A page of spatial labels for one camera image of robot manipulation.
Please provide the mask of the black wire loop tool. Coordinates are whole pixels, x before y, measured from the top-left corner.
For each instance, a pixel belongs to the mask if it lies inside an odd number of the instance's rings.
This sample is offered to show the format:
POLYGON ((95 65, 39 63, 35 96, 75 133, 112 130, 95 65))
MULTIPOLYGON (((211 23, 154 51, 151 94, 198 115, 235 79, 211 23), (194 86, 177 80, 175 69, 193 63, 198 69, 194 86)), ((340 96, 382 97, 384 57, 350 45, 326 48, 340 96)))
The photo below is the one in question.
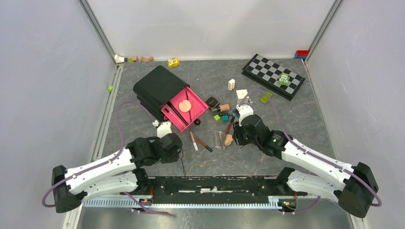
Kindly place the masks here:
POLYGON ((180 161, 181 161, 183 176, 185 177, 185 176, 186 176, 186 171, 185 171, 185 166, 184 166, 183 158, 184 158, 184 151, 183 151, 183 149, 181 148, 181 149, 180 149, 180 153, 179 153, 179 159, 180 159, 180 161))

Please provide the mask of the pink top drawer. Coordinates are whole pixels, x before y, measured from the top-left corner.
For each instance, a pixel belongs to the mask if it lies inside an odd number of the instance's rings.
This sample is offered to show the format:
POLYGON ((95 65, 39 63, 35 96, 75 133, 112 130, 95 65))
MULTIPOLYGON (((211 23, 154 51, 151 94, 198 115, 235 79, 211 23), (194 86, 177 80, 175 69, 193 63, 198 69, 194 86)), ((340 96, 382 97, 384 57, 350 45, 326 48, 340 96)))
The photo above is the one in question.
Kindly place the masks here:
POLYGON ((208 105, 187 86, 170 99, 160 111, 183 132, 207 110, 208 105))

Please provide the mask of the black makeup brush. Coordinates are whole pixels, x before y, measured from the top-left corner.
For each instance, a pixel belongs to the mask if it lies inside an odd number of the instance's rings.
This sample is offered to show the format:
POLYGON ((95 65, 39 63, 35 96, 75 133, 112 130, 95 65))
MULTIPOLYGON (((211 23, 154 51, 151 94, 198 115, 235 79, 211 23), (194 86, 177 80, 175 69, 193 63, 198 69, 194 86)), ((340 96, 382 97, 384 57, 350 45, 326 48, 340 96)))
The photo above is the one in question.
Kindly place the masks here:
POLYGON ((179 111, 174 107, 174 105, 171 102, 168 102, 168 106, 175 112, 175 114, 185 123, 185 125, 188 125, 189 123, 183 118, 183 116, 179 113, 179 111))

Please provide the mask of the round wooden disc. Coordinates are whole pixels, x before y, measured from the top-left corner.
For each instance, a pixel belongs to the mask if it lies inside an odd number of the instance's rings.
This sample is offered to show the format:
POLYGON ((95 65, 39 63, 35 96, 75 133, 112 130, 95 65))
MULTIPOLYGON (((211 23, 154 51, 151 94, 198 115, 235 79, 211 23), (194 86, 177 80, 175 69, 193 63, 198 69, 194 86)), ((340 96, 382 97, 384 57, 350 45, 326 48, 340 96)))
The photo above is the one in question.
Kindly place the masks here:
POLYGON ((179 104, 178 104, 179 110, 180 110, 181 112, 183 112, 183 113, 187 113, 187 112, 188 112, 188 109, 187 109, 187 107, 186 107, 186 106, 187 106, 186 103, 187 103, 187 100, 184 99, 184 100, 181 100, 181 101, 179 102, 179 104))

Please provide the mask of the black makeup organizer box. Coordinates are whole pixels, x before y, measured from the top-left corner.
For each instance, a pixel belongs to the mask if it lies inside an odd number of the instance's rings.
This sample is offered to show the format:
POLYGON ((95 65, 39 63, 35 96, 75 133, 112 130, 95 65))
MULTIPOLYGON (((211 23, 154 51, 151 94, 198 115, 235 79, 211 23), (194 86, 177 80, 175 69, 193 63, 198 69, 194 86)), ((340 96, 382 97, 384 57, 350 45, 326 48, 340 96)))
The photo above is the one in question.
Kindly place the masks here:
POLYGON ((159 65, 135 83, 133 92, 151 115, 158 121, 163 121, 162 107, 189 86, 167 68, 159 65))

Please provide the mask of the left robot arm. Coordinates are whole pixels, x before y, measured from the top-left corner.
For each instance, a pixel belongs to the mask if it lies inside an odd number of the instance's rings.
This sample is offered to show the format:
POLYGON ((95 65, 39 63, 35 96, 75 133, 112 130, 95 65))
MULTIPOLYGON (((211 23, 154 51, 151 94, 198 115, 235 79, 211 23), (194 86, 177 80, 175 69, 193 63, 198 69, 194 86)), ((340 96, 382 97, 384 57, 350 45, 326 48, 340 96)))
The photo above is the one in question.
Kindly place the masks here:
POLYGON ((182 141, 175 133, 163 137, 136 138, 121 150, 75 168, 54 167, 54 207, 65 213, 92 198, 115 193, 146 194, 151 182, 145 167, 179 160, 182 141))

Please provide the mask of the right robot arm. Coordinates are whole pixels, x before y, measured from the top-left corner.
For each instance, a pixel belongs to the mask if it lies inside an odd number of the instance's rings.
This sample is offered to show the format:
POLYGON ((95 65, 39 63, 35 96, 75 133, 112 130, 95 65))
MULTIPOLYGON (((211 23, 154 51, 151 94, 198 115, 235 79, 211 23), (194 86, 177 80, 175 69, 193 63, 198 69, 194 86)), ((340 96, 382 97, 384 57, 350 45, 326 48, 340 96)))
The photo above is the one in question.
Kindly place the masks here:
POLYGON ((365 163, 344 163, 323 155, 288 135, 270 130, 256 115, 233 124, 233 139, 240 146, 253 144, 267 156, 298 165, 312 175, 299 171, 276 181, 282 195, 291 191, 307 192, 336 202, 347 213, 364 218, 370 207, 379 207, 378 185, 371 168, 365 163))

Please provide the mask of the beige makeup sponge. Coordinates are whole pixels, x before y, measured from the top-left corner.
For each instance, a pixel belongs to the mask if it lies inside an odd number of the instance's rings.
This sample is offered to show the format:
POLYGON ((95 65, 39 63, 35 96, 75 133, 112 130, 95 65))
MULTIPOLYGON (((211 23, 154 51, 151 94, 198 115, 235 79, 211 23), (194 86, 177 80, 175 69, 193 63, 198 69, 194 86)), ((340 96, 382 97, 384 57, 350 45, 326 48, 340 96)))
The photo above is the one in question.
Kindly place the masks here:
POLYGON ((227 134, 225 137, 224 144, 225 144, 225 146, 229 146, 233 141, 234 141, 233 135, 227 134))

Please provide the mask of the red lip pencil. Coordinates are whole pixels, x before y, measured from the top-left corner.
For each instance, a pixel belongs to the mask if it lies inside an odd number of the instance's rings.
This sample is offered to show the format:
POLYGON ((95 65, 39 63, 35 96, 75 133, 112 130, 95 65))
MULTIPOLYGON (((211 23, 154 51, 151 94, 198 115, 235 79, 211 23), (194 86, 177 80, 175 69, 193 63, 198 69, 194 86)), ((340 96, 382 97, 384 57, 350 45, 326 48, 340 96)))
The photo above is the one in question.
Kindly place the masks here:
POLYGON ((230 121, 229 121, 229 124, 228 124, 228 126, 227 126, 227 128, 226 128, 226 131, 225 131, 225 134, 226 134, 226 135, 229 134, 229 131, 230 131, 232 125, 233 125, 234 120, 235 120, 235 116, 232 116, 231 119, 230 119, 230 121))

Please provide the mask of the blue lego brick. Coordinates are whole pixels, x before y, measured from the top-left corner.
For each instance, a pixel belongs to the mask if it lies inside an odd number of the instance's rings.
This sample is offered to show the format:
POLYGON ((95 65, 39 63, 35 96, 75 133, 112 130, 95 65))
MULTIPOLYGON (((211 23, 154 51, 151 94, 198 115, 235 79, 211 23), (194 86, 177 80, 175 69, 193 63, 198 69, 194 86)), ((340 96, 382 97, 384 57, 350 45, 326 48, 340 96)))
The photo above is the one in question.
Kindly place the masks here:
POLYGON ((239 114, 239 112, 238 112, 237 109, 234 109, 234 110, 233 110, 233 113, 234 113, 234 115, 235 115, 237 118, 240 117, 240 114, 239 114))

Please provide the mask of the white concealer pen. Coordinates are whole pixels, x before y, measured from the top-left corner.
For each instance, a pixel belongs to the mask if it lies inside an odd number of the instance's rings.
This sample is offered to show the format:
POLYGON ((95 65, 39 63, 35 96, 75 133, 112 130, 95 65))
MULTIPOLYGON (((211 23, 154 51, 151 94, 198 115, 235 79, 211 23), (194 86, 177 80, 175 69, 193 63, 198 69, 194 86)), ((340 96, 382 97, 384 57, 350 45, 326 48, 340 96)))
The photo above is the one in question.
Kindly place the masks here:
POLYGON ((199 149, 198 149, 198 146, 197 146, 197 143, 195 141, 195 138, 194 138, 194 135, 193 135, 192 131, 190 131, 189 133, 190 133, 190 136, 191 136, 191 139, 192 139, 192 142, 193 142, 194 149, 195 149, 195 151, 198 151, 199 149))

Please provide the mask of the green lego brick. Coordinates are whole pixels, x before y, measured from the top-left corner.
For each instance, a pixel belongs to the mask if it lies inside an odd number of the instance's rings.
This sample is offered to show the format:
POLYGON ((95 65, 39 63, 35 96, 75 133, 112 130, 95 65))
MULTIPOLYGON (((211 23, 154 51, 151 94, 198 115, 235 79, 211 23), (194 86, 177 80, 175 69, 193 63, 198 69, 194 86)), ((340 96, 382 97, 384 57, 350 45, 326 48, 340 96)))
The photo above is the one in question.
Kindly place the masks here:
POLYGON ((260 102, 263 104, 266 104, 271 97, 272 97, 272 93, 265 92, 264 95, 261 97, 260 102))

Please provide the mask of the clear plastic bag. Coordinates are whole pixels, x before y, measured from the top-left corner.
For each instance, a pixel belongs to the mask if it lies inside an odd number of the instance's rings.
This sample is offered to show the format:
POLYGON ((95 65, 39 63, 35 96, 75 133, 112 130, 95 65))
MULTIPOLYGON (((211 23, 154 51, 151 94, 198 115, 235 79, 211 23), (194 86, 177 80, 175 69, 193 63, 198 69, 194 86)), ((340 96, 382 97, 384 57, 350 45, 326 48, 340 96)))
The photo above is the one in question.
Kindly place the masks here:
POLYGON ((214 147, 219 149, 225 148, 225 134, 222 131, 214 130, 214 147))

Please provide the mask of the foundation bottle beige cap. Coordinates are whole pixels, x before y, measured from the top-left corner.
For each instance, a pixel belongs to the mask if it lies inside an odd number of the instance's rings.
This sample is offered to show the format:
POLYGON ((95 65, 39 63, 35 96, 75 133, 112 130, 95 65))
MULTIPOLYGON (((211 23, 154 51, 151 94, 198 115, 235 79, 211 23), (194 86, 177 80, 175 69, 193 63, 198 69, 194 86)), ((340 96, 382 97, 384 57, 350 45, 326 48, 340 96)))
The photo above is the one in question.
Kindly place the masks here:
POLYGON ((214 108, 211 109, 212 114, 216 114, 216 113, 227 113, 231 110, 231 107, 229 104, 223 104, 223 105, 219 105, 216 106, 214 108))

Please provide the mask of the small green cube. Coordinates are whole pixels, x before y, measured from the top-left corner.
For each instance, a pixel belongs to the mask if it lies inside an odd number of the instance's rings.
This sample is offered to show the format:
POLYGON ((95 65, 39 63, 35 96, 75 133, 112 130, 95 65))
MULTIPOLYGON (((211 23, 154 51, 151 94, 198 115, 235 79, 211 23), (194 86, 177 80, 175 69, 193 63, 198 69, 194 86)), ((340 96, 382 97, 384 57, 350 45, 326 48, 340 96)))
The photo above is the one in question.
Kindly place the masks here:
POLYGON ((214 120, 215 120, 216 122, 219 122, 219 121, 220 121, 220 119, 221 119, 221 118, 220 118, 220 116, 219 116, 219 115, 215 115, 215 116, 214 116, 214 120))

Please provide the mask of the white cube box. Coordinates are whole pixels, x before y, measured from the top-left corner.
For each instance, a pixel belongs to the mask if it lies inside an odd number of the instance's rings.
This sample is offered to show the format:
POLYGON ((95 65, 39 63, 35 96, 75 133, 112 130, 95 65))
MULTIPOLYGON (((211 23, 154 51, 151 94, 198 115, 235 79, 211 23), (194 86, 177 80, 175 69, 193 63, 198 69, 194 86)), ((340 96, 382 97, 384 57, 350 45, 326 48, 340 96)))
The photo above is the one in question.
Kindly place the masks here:
MULTIPOLYGON (((236 103, 241 103, 244 97, 247 96, 247 94, 248 91, 246 89, 236 90, 236 103)), ((249 104, 253 103, 249 96, 244 100, 244 102, 249 104)))

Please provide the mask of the black compact case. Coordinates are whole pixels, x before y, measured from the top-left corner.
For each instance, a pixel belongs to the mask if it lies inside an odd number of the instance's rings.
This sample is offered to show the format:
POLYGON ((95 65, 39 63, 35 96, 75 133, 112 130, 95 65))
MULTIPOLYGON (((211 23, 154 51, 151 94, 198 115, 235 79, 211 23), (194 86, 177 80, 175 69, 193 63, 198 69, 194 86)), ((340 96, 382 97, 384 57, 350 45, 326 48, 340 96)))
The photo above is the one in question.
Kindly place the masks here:
POLYGON ((208 97, 204 102, 210 110, 212 110, 213 108, 216 108, 220 105, 219 100, 213 96, 208 97))

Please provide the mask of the white stacked block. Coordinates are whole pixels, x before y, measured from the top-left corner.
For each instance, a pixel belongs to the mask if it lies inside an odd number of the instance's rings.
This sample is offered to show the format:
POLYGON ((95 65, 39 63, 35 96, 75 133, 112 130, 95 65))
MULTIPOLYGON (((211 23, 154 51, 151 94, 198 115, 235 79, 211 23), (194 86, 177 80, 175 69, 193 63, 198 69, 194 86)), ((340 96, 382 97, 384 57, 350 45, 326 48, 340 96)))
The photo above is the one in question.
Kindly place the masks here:
POLYGON ((229 91, 232 91, 234 88, 235 88, 235 80, 234 80, 234 79, 231 79, 231 80, 229 80, 228 83, 227 83, 227 89, 228 89, 229 91))

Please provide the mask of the chessboard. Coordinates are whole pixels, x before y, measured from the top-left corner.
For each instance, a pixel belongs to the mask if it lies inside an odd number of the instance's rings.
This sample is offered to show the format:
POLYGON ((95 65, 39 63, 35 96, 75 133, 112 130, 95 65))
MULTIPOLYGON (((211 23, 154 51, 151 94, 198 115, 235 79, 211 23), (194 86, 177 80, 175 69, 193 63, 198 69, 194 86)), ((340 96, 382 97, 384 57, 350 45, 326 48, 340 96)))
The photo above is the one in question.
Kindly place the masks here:
POLYGON ((255 54, 242 68, 242 75, 291 101, 305 82, 301 75, 281 66, 280 64, 255 54), (289 75, 288 86, 280 85, 278 78, 281 73, 289 75))

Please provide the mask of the green toy monster block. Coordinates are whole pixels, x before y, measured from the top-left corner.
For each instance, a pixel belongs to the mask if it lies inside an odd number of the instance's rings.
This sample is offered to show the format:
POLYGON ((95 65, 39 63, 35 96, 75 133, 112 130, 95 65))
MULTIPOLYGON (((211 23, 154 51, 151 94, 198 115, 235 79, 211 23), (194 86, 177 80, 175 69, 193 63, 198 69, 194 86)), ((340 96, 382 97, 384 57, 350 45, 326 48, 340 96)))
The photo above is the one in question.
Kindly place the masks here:
POLYGON ((288 86, 289 75, 287 73, 281 73, 278 78, 278 83, 280 85, 288 86))

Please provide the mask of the yellow toy block face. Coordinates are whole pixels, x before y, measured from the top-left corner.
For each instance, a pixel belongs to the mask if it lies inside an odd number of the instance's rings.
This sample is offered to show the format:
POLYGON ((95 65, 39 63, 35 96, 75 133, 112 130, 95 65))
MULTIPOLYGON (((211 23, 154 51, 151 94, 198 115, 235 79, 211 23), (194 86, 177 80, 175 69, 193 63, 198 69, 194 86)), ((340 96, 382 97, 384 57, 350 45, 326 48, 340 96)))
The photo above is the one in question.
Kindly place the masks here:
POLYGON ((169 68, 178 67, 180 65, 180 61, 178 58, 172 58, 167 60, 167 65, 169 68))

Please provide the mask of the red blue bricks stack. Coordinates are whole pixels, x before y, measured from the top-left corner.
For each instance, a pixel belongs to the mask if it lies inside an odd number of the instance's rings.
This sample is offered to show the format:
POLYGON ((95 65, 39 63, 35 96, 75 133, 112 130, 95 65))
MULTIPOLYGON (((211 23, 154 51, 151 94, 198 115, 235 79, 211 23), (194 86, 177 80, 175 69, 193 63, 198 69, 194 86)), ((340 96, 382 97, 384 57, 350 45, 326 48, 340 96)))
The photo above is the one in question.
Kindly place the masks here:
POLYGON ((308 50, 296 50, 294 58, 305 60, 305 59, 307 59, 308 54, 309 54, 308 50))

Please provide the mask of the wooden arch block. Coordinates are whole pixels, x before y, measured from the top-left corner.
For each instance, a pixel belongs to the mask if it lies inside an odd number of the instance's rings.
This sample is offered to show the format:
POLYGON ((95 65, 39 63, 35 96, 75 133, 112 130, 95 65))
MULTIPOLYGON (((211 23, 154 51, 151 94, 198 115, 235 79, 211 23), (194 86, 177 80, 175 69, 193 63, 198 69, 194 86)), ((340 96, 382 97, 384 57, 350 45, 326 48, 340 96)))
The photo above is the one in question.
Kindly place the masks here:
POLYGON ((140 61, 141 62, 153 62, 154 58, 152 56, 151 57, 141 57, 140 61))

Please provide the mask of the small wooden block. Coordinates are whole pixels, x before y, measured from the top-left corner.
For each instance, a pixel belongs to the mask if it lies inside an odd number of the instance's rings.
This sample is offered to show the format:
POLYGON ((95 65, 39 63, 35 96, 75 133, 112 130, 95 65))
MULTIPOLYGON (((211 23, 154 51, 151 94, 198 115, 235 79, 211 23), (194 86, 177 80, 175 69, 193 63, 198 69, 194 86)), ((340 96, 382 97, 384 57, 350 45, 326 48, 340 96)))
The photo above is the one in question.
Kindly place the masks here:
POLYGON ((139 62, 139 58, 137 56, 133 56, 131 59, 133 62, 139 62))

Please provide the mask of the white corner block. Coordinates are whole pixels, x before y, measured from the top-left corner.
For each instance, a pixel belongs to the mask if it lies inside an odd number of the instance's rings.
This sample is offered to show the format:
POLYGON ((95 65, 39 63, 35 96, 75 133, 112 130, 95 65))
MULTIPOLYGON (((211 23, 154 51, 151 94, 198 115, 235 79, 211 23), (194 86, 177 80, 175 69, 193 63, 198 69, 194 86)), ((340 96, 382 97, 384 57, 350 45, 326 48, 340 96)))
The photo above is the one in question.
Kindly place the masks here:
POLYGON ((114 60, 116 64, 124 63, 125 62, 125 57, 121 57, 117 54, 114 55, 114 60))

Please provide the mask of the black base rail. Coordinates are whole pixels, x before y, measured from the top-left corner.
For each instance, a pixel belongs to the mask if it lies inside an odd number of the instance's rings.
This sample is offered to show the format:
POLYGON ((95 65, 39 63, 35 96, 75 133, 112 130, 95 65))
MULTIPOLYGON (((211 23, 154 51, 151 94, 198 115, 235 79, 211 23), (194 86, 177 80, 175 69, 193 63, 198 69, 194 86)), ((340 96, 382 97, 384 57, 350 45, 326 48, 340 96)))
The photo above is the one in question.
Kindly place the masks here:
POLYGON ((305 196, 284 178, 266 176, 150 177, 132 192, 156 204, 264 204, 269 196, 305 196))

